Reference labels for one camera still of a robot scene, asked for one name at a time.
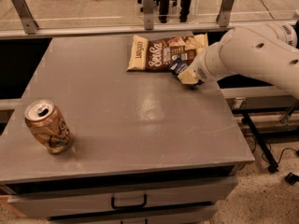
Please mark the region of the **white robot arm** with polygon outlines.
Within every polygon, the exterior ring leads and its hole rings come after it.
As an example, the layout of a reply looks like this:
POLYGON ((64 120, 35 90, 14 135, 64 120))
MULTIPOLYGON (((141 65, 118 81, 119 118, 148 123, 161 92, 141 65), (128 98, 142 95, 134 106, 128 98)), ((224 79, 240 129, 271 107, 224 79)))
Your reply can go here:
POLYGON ((289 24, 268 22, 235 27, 201 50, 178 75, 185 85, 232 75, 261 80, 299 98, 297 33, 289 24))

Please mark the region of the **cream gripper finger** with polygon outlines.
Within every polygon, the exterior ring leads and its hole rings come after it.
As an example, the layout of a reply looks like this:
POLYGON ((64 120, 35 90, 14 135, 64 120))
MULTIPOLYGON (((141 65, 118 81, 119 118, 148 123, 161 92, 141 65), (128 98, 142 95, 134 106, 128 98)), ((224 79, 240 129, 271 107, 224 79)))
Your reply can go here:
POLYGON ((188 67, 182 71, 178 75, 178 79, 184 85, 195 85, 199 81, 199 78, 196 76, 192 67, 188 67))

